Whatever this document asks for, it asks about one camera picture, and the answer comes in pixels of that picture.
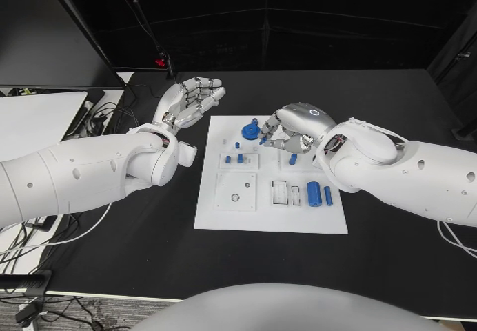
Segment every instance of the table surface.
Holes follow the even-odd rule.
[[[477,151],[457,142],[460,126],[424,70],[300,72],[188,72],[222,79],[218,107],[177,138],[196,145],[190,168],[177,168],[170,183],[134,192],[113,204],[95,231],[62,245],[49,260],[49,291],[185,299],[245,283],[297,283],[345,290],[433,317],[477,318],[477,260],[440,237],[437,223],[391,207],[366,192],[342,193],[349,235],[195,230],[208,115],[270,115],[301,101],[336,122],[356,117],[409,140]],[[172,85],[163,73],[134,74],[156,95]],[[141,123],[159,103],[134,87]],[[126,93],[126,104],[131,94]],[[133,126],[124,118],[123,130]],[[85,231],[104,208],[81,217]],[[464,243],[477,229],[456,226]]]

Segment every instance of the blue object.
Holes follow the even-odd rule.
[[[242,128],[242,136],[247,140],[255,140],[258,138],[260,133],[261,133],[261,129],[258,127],[258,120],[252,119],[251,124],[248,124]]]
[[[326,197],[326,204],[333,205],[332,189],[329,186],[324,187],[324,197]]]
[[[309,204],[310,207],[319,207],[322,205],[322,191],[320,184],[316,181],[310,181],[306,185],[309,191]]]
[[[296,154],[291,154],[291,158],[290,158],[290,164],[294,165],[296,164],[296,158],[299,156]]]

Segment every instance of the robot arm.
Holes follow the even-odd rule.
[[[317,149],[313,165],[323,169],[340,190],[366,190],[382,202],[414,214],[448,223],[477,226],[477,154],[408,141],[394,132],[356,119],[330,128],[329,118],[324,118],[320,127],[307,115],[319,109],[303,103],[299,105],[309,112],[299,111],[297,104],[288,105],[267,122],[275,123],[278,117],[286,129],[306,126],[306,122],[310,128],[316,128],[310,132],[300,127],[294,135],[306,134],[314,139]],[[284,111],[294,112],[299,119],[290,114],[284,116]],[[263,127],[267,139],[271,138],[267,136],[268,126],[265,124]],[[394,143],[389,136],[401,142]],[[268,145],[291,151],[286,143]]]
[[[211,81],[211,88],[201,89],[196,79],[172,86],[153,124],[127,134],[64,141],[0,163],[0,227],[35,217],[95,209],[170,181],[177,164],[189,167],[196,154],[196,148],[179,142],[175,135],[199,121],[225,94],[219,80],[199,80]]]

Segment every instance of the black wall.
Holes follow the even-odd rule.
[[[476,0],[141,0],[159,42],[186,70],[425,68]],[[126,0],[75,0],[114,66],[157,53]]]

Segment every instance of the white board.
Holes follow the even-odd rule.
[[[203,171],[201,180],[201,191],[198,200],[198,210],[193,228],[211,230],[242,230],[268,232],[299,232],[348,234],[342,198],[339,189],[327,180],[323,171],[311,165],[314,152],[299,155],[296,165],[290,165],[287,160],[291,154],[275,148],[258,145],[260,140],[248,141],[242,137],[242,127],[251,123],[254,116],[212,116],[209,126],[209,136],[206,140],[206,155],[203,160]],[[263,126],[267,116],[257,116],[258,125]],[[274,139],[281,139],[281,131],[275,132]],[[221,167],[224,155],[258,154],[258,168],[238,168],[237,165],[229,169]],[[242,189],[242,177],[255,174],[257,188],[255,211],[252,210],[251,197],[248,205],[251,210],[235,209],[234,201],[229,202],[226,210],[216,209],[216,199],[231,201],[234,190],[216,192],[218,178],[226,173],[231,181],[237,181],[237,192]],[[273,181],[287,182],[290,195],[288,205],[273,204]],[[323,205],[309,206],[309,195],[306,185],[310,181],[317,181],[322,186]],[[293,193],[300,189],[300,206],[293,205]],[[330,186],[333,206],[326,205],[324,190]]]
[[[0,161],[62,141],[87,96],[65,92],[0,98]]]

